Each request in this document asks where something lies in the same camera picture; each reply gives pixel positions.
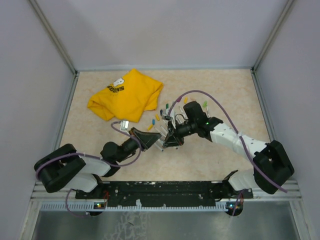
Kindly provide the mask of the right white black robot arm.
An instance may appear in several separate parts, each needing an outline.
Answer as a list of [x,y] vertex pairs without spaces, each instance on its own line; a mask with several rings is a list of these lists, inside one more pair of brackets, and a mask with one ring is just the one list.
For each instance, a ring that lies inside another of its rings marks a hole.
[[252,164],[252,169],[236,170],[226,177],[223,192],[227,197],[235,198],[242,190],[252,188],[272,195],[294,174],[294,167],[279,141],[267,143],[236,132],[221,119],[208,117],[196,101],[187,103],[183,110],[182,123],[171,110],[163,111],[161,117],[167,121],[164,148],[182,146],[185,137],[197,134],[231,149]]

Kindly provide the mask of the blue cap whiteboard marker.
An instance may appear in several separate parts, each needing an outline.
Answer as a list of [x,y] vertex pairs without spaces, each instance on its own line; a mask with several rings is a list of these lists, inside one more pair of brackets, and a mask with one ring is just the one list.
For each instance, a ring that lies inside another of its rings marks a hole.
[[156,147],[157,147],[161,152],[164,151],[164,149],[163,149],[160,145],[156,144]]

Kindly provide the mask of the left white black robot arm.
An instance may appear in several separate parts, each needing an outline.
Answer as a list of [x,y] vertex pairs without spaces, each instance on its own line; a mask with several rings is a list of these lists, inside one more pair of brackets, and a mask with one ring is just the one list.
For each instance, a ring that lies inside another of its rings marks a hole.
[[129,138],[121,145],[107,142],[100,156],[80,153],[72,144],[65,144],[35,163],[36,178],[48,193],[70,188],[97,199],[104,192],[104,186],[99,183],[100,177],[114,175],[121,168],[121,162],[148,150],[162,136],[134,127],[126,135]]

